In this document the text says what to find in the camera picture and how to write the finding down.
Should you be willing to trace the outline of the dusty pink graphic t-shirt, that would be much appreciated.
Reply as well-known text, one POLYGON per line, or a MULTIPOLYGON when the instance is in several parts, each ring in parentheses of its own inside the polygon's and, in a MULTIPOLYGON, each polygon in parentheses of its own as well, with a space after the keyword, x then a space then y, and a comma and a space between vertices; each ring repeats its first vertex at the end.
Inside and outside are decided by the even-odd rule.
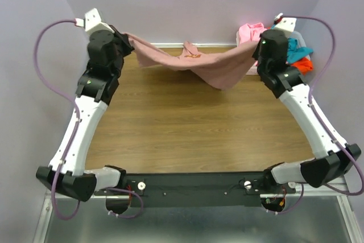
POLYGON ((222 53, 202 53, 190 42, 184 42, 180 56, 172 56, 151 43, 128 34, 139 66, 162 65, 175 71, 192 71, 208 85, 227 90, 235 86, 254 65, 253 53, 258 42, 246 42, 222 53))

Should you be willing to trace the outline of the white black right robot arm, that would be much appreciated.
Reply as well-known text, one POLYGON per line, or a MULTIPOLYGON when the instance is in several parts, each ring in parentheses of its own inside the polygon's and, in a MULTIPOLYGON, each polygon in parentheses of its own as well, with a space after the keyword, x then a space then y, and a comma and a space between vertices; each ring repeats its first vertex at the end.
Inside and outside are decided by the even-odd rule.
POLYGON ((261 33, 253 54, 258 74, 265 86, 291 112, 304 132, 313 152, 313 159, 279 163, 264 171, 262 187, 276 192, 288 182, 307 183, 319 188, 345 175, 361 154, 357 144, 348 144, 323 114, 301 72, 286 63, 288 39, 281 30, 261 33))

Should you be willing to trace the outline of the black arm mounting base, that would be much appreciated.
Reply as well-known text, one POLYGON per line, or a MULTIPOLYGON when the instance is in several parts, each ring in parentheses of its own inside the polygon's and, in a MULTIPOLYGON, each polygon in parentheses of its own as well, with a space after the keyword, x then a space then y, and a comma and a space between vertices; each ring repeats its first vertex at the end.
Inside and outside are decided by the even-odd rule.
POLYGON ((259 207, 263 195, 275 203, 284 193, 295 193, 288 184, 269 185, 263 172, 198 172, 128 174, 123 189, 107 190, 106 209, 119 216, 133 215, 146 208, 259 207))

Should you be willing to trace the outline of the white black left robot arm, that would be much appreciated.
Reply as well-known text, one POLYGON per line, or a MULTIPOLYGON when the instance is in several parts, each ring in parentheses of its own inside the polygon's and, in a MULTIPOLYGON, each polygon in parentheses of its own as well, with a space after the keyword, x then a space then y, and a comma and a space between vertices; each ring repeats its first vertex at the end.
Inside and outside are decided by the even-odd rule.
POLYGON ((96 127, 119 86, 124 58, 133 51, 128 36, 112 25, 100 23, 87 33, 89 61, 77 83, 73 99, 77 109, 58 151, 36 171, 49 190, 83 202, 104 188, 115 195, 126 188, 125 170, 114 166, 86 170, 85 161, 96 127))

